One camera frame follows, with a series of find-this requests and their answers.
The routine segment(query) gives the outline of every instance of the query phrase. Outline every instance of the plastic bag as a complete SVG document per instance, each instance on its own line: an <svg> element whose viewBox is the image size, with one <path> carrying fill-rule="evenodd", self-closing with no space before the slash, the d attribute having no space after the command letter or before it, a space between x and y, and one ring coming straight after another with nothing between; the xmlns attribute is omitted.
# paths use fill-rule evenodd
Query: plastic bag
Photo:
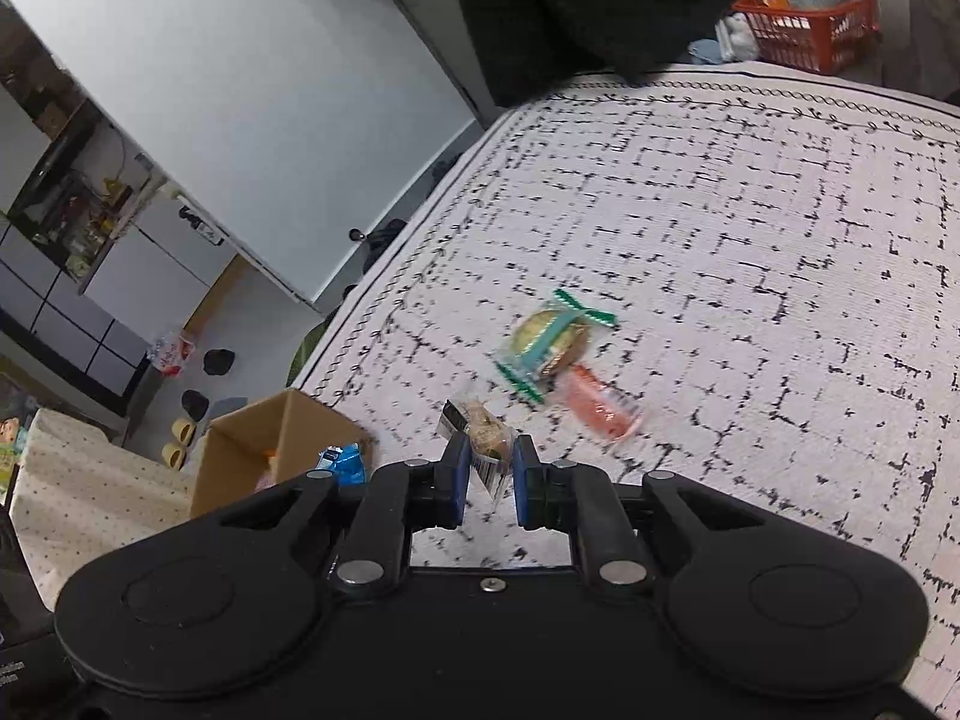
<svg viewBox="0 0 960 720"><path fill-rule="evenodd" d="M616 327L616 316L584 306L565 290L520 324L496 355L496 367L518 394L544 403L550 379L583 357L592 327Z"/></svg>
<svg viewBox="0 0 960 720"><path fill-rule="evenodd" d="M362 485L367 480L360 446L349 443L343 448L328 446L317 459L317 470L330 471L340 487Z"/></svg>
<svg viewBox="0 0 960 720"><path fill-rule="evenodd" d="M195 348L197 343L184 331L169 330L147 349L147 358L164 376L176 376Z"/></svg>
<svg viewBox="0 0 960 720"><path fill-rule="evenodd" d="M496 508L511 475L511 456L517 432L493 416L479 399L446 401L437 434L449 440L456 431L463 431L470 440L470 467L493 498Z"/></svg>
<svg viewBox="0 0 960 720"><path fill-rule="evenodd" d="M640 404L600 381L583 365L572 365L561 373L556 391L577 418L602 439L618 442L640 426Z"/></svg>

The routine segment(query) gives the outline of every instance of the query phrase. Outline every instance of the barcode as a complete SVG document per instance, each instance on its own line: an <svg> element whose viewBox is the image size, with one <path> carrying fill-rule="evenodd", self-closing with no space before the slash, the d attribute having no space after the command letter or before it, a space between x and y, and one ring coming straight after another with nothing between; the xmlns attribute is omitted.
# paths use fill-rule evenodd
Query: barcode
<svg viewBox="0 0 960 720"><path fill-rule="evenodd" d="M473 470L477 472L477 476L480 477L483 486L487 488L487 492L496 497L494 491L503 478L503 474L500 473L500 464L482 460L474 455L470 460L470 465L473 466Z"/></svg>

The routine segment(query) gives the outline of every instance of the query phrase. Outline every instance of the open cardboard box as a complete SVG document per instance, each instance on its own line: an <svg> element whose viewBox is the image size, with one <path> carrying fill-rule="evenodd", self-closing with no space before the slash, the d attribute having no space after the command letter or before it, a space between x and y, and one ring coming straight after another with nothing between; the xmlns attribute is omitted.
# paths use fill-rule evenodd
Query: open cardboard box
<svg viewBox="0 0 960 720"><path fill-rule="evenodd" d="M298 389L258 401L210 422L190 517L234 503L256 489L275 453L277 483L306 473L328 446L358 443L368 474L373 438L342 413Z"/></svg>

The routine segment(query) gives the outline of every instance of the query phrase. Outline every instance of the blue snack package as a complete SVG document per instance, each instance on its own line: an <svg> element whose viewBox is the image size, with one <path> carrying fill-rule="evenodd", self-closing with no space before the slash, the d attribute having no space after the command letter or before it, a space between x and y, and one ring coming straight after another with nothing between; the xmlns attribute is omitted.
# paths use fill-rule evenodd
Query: blue snack package
<svg viewBox="0 0 960 720"><path fill-rule="evenodd" d="M317 470L330 471L341 487L363 485L367 481L360 447L355 443L342 449L339 446L326 447L318 457Z"/></svg>

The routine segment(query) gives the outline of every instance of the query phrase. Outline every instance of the patterned bedsheet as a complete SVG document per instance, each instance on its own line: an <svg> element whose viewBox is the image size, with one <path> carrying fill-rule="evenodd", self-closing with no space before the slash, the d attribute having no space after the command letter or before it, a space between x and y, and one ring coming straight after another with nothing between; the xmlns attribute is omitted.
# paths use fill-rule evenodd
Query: patterned bedsheet
<svg viewBox="0 0 960 720"><path fill-rule="evenodd" d="M901 560L932 613L908 687L960 710L960 111L745 64L641 88L581 76L505 115L339 312L301 386L438 457L473 386L541 459L617 481L675 471ZM604 447L512 398L491 353L564 286L613 311L587 363L640 399ZM434 565L556 565L509 500L470 489Z"/></svg>

